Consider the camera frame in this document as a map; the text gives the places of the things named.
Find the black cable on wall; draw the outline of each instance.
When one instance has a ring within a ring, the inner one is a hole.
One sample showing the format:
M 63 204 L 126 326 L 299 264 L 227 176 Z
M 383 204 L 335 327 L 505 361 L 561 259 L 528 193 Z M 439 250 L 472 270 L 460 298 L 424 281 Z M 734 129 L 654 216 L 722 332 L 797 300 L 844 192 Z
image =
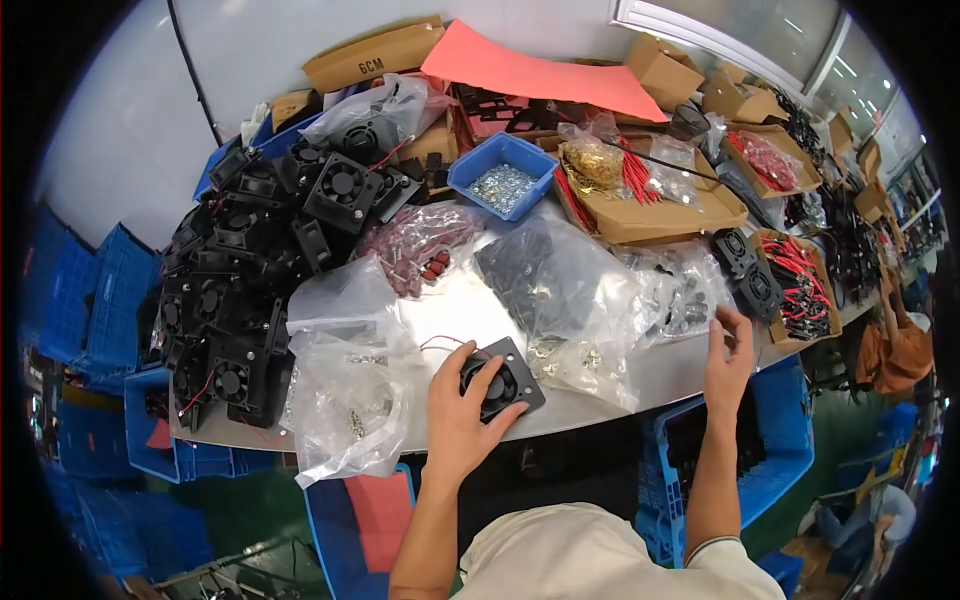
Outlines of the black cable on wall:
M 167 0 L 167 10 L 170 12 L 170 22 L 174 26 L 174 35 L 177 36 L 177 44 L 180 46 L 180 53 L 183 54 L 183 61 L 186 62 L 186 70 L 190 73 L 190 81 L 193 82 L 194 89 L 197 90 L 197 102 L 204 109 L 206 122 L 210 126 L 210 132 L 213 133 L 213 139 L 217 146 L 223 144 L 220 134 L 217 133 L 217 125 L 213 121 L 213 113 L 210 112 L 210 104 L 206 101 L 204 88 L 200 85 L 200 79 L 197 77 L 197 70 L 193 68 L 193 60 L 190 59 L 190 52 L 186 49 L 186 43 L 183 41 L 183 32 L 180 30 L 180 21 L 177 19 L 177 8 L 174 6 L 174 0 Z

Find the right hand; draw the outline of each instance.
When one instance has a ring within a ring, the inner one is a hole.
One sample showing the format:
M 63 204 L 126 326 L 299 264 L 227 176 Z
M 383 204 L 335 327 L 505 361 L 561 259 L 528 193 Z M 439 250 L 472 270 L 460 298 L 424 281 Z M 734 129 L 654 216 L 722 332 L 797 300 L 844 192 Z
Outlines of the right hand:
M 704 401 L 709 418 L 736 423 L 740 398 L 754 371 L 754 326 L 736 310 L 717 306 L 710 321 L 710 347 L 704 382 Z

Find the hand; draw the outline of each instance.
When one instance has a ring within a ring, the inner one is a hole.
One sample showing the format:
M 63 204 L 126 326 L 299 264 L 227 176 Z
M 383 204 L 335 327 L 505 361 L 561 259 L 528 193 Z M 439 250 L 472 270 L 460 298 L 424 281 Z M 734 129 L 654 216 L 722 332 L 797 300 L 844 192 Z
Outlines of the hand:
M 730 349 L 730 357 L 725 349 Z M 711 419 L 736 424 L 736 410 L 754 371 L 754 327 L 728 306 L 717 306 L 717 318 L 710 321 L 710 347 L 704 401 Z
M 430 382 L 423 478 L 448 492 L 460 489 L 467 475 L 487 458 L 510 425 L 529 406 L 526 402 L 511 404 L 490 424 L 480 422 L 480 405 L 493 376 L 503 365 L 503 357 L 488 360 L 470 380 L 467 393 L 460 396 L 460 369 L 476 346 L 471 341 L 454 350 Z

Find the white wall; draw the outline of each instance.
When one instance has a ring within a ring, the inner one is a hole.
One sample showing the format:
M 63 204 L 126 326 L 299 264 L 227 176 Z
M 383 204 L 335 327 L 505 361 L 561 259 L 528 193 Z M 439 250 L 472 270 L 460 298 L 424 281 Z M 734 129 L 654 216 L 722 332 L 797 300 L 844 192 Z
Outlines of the white wall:
M 143 0 L 80 83 L 35 195 L 94 247 L 123 222 L 161 249 L 215 148 L 166 2 Z
M 609 26 L 608 0 L 204 0 L 176 4 L 214 120 L 239 132 L 253 106 L 310 86 L 300 66 L 400 19 L 459 18 L 518 52 L 623 59 L 635 32 Z

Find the red wire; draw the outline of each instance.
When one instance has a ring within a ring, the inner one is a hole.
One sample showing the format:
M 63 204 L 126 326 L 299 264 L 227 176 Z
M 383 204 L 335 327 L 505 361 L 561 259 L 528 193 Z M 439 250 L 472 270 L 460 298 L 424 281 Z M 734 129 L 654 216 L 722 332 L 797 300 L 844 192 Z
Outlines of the red wire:
M 448 336 L 448 335 L 435 335 L 435 336 L 433 336 L 432 338 L 430 338 L 429 340 L 427 340 L 426 342 L 423 342 L 422 344 L 420 344 L 420 349 L 423 349 L 424 346 L 426 346 L 426 345 L 429 344 L 430 342 L 433 342 L 433 341 L 436 340 L 437 338 L 445 338 L 445 339 L 447 339 L 447 340 L 450 340 L 451 342 L 456 342 L 457 344 L 459 344 L 459 345 L 461 345 L 461 346 L 464 345 L 464 342 L 461 342 L 461 341 L 458 340 L 457 338 L 451 338 L 451 337 Z M 489 352 L 487 352 L 486 350 L 482 350 L 482 349 L 478 348 L 476 351 L 480 352 L 481 354 L 486 354 L 486 355 L 487 355 L 487 358 L 493 358 L 493 355 L 490 354 Z
M 258 438 L 260 438 L 261 440 L 263 440 L 263 443 L 264 443 L 264 444 L 276 445 L 276 444 L 279 444 L 280 442 L 282 442 L 282 441 L 283 441 L 283 438 L 286 437 L 285 433 L 280 433 L 280 436 L 271 442 L 270 440 L 264 438 L 263 435 L 262 435 L 259 431 L 257 431 L 252 425 L 250 425 L 250 424 L 247 422 L 247 420 L 243 418 L 243 415 L 240 415 L 240 420 L 243 422 L 243 424 L 247 425 L 247 427 L 249 427 L 250 430 L 251 430 L 253 433 L 256 434 L 256 437 L 258 437 Z
M 213 379 L 213 371 L 211 371 L 210 374 L 206 376 L 206 383 L 204 384 L 204 387 L 199 392 L 197 392 L 196 396 L 193 396 L 193 398 L 190 400 L 190 403 L 186 405 L 186 408 L 184 408 L 183 410 L 180 411 L 179 414 L 177 414 L 178 417 L 182 417 L 183 415 L 186 415 L 186 412 L 190 410 L 190 407 L 193 406 L 193 403 L 197 401 L 197 398 L 199 398 L 204 394 L 204 392 L 206 392 L 206 388 L 210 385 L 210 380 L 212 379 Z
M 403 144 L 405 144 L 405 143 L 407 143 L 407 142 L 409 142 L 409 141 L 410 141 L 410 138 L 409 138 L 409 137 L 404 137 L 402 140 L 400 140 L 400 143 L 396 145 L 396 148 L 393 148 L 393 149 L 387 154 L 387 156 L 386 156 L 383 160 L 381 160 L 380 162 L 374 164 L 374 166 L 372 166 L 371 168 L 367 169 L 367 173 L 369 173 L 370 171 L 372 171 L 372 170 L 374 170 L 374 169 L 380 168 L 385 162 L 387 162 L 388 160 L 390 160 L 390 157 L 391 157 L 391 156 L 393 156 L 394 154 L 396 154 L 396 151 L 397 151 L 397 150 L 399 150 L 400 148 L 403 147 Z

